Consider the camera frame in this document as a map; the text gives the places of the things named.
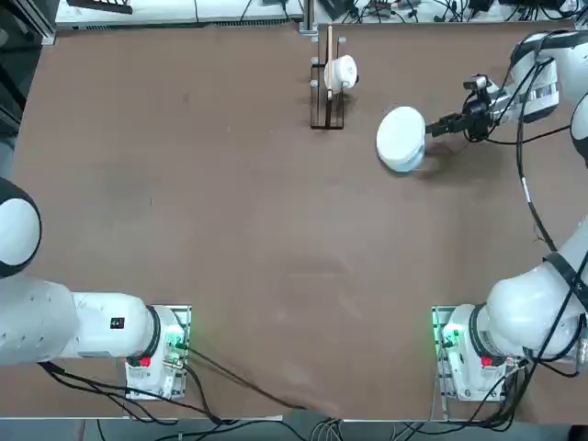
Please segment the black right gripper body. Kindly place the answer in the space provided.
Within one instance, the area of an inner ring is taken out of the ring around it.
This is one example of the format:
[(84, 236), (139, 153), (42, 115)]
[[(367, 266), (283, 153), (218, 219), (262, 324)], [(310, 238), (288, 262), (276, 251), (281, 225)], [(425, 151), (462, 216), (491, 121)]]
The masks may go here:
[(463, 130), (468, 141), (485, 141), (489, 138), (494, 122), (488, 105), (478, 98), (469, 99), (462, 108), (469, 119), (469, 125)]

